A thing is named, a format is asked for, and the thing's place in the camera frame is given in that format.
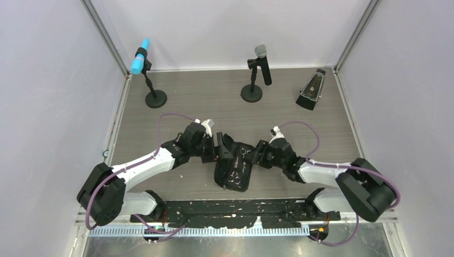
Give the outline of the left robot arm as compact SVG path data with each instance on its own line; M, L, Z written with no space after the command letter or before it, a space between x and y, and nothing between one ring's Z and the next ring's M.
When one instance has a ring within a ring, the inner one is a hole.
M183 133L159 144L157 149L127 163L108 166L97 164L77 195L85 209L86 227L105 226L118 216L137 216L139 220L161 220L164 201L152 190L132 193L143 181L186 164L199 157L202 163L231 160L233 155L223 142L214 144L211 120L190 123Z

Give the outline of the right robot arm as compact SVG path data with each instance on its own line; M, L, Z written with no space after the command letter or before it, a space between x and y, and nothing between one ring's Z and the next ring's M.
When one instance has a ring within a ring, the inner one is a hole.
M261 140L246 159L266 169L280 168L293 182L320 184L322 187L308 197L305 206L307 216L313 220L331 211L343 211L375 222L400 201L396 186L364 158L351 163L317 162L297 156L287 140L279 138Z

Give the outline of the silver cutting scissors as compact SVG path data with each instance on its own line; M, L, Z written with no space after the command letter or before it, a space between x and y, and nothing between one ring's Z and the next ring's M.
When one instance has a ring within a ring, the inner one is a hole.
M241 160L242 160L242 173L244 173L246 175L249 174L249 169L248 168L251 167L251 165L246 160L246 155L248 153L250 153L250 152L251 152L250 150L247 150L244 147L241 147L241 149L240 149L240 154L242 155L242 158L241 158Z

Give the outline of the silver thinning scissors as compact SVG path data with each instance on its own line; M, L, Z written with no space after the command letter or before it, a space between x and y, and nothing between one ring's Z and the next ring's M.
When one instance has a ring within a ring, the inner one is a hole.
M239 166L238 158L235 160L233 164L233 169L228 175L228 182L234 183L238 188L241 188L241 177L243 169Z

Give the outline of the black zipper tool case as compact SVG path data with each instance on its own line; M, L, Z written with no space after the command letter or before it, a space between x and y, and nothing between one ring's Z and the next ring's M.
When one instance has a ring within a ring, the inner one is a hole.
M238 188L234 183L228 182L228 175L232 171L233 164L237 158L239 161L239 166L242 167L242 160L241 160L242 155L240 154L241 147L244 147L245 149L250 150L250 151L253 151L255 148L254 146L249 145L249 144L233 141L232 149L231 149L231 152L233 154L233 159L230 161L221 161L221 162L216 161L216 166L215 166L215 171L214 171L214 181L216 182L216 184L218 186L220 186L223 189L237 191L237 192L245 192L245 191L247 191L247 189L249 187L253 164L251 163L250 158L247 158L247 157L246 157L246 160L251 165L251 167L248 168L249 174L246 175L246 174L242 173L240 175L241 188Z

